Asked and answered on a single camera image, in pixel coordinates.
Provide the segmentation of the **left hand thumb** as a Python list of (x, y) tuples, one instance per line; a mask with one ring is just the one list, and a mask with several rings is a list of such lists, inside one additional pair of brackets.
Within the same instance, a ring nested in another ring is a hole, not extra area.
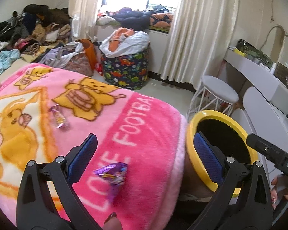
[(103, 230), (122, 230), (122, 224), (120, 220), (117, 218), (116, 212), (111, 213), (108, 218), (105, 220)]

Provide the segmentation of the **right hand painted nails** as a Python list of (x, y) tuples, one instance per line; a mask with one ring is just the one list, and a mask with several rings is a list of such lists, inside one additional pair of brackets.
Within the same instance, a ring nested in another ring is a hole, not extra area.
[(275, 210), (282, 198), (288, 200), (288, 176), (282, 174), (274, 177), (271, 185), (271, 202)]

